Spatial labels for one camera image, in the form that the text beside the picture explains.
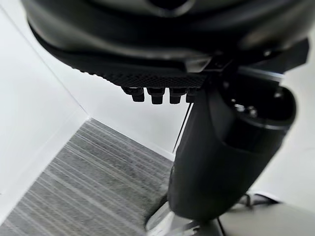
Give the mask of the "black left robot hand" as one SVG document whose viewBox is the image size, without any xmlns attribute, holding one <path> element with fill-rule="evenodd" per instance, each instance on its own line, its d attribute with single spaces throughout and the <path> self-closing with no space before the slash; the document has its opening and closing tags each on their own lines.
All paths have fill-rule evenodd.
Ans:
<svg viewBox="0 0 315 236">
<path fill-rule="evenodd" d="M 41 46 L 135 102 L 192 104 L 168 202 L 209 221 L 229 210 L 279 150 L 296 102 L 277 75 L 305 64 L 312 0 L 24 0 Z"/>
</svg>

